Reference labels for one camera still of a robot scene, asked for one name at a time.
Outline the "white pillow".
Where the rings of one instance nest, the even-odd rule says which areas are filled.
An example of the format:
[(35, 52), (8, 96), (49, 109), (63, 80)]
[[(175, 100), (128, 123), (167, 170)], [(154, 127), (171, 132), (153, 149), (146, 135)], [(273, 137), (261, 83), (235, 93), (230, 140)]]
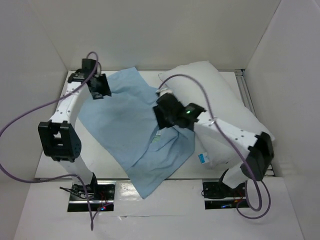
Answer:
[[(215, 117), (248, 132), (271, 133), (245, 107), (228, 82), (209, 61), (180, 65), (158, 76), (183, 105), (195, 103), (206, 109), (208, 105), (201, 89), (195, 82), (185, 78), (185, 75), (193, 77), (204, 87)], [(209, 157), (209, 161), (204, 164), (205, 168), (226, 169), (240, 162), (238, 154), (231, 146), (206, 136), (197, 136), (197, 138), (200, 144), (197, 154), (207, 153)]]

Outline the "light blue green pillowcase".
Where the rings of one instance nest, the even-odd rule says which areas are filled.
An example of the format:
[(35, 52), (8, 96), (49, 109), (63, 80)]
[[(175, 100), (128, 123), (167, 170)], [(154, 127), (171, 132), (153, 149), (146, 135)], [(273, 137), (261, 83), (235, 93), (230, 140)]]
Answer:
[(195, 134), (177, 126), (159, 129), (156, 88), (134, 67), (108, 77), (111, 96), (89, 97), (78, 119), (123, 168), (140, 197), (147, 198), (195, 151)]

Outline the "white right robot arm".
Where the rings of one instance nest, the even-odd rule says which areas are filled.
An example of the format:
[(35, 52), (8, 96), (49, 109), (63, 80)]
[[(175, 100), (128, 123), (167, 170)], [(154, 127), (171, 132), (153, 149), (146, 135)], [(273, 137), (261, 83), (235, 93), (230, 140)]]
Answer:
[(235, 147), (241, 154), (240, 163), (227, 169), (219, 179), (218, 190), (230, 196), (238, 185), (247, 180), (263, 180), (273, 158), (271, 137), (266, 132), (252, 133), (217, 117), (211, 118), (203, 107), (178, 101), (173, 93), (160, 93), (153, 107), (160, 129), (180, 127), (195, 132), (198, 137), (209, 137), (226, 146)]

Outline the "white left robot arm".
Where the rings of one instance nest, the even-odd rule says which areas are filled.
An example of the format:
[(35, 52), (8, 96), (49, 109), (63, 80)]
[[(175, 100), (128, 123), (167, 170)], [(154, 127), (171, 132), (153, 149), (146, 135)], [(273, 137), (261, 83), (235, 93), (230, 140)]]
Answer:
[(91, 172), (81, 157), (82, 142), (76, 133), (75, 123), (84, 102), (91, 98), (100, 100), (112, 95), (107, 77), (98, 72), (97, 60), (82, 59), (81, 68), (72, 73), (66, 91), (56, 112), (48, 121), (38, 125), (38, 133), (44, 154), (59, 163), (73, 181), (73, 189), (81, 192), (88, 200), (99, 193), (95, 174)]

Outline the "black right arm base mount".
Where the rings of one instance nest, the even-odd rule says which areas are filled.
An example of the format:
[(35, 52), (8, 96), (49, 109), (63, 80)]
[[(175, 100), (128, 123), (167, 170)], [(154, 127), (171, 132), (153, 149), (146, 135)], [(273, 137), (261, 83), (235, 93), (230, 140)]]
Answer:
[(218, 181), (205, 180), (202, 182), (201, 195), (204, 198), (206, 210), (249, 208), (245, 197), (245, 184), (241, 183), (232, 189), (222, 186)]

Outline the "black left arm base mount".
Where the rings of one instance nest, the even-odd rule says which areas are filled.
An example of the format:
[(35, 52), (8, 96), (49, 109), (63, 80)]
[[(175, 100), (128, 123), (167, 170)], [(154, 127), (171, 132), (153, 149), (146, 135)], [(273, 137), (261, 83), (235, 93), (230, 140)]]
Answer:
[[(75, 185), (70, 188), (60, 186), (59, 189), (69, 193), (67, 212), (76, 213), (89, 211), (85, 192), (80, 190), (79, 187), (76, 187)], [(88, 191), (91, 211), (113, 212), (115, 189), (115, 181), (98, 181), (95, 192), (91, 190)]]

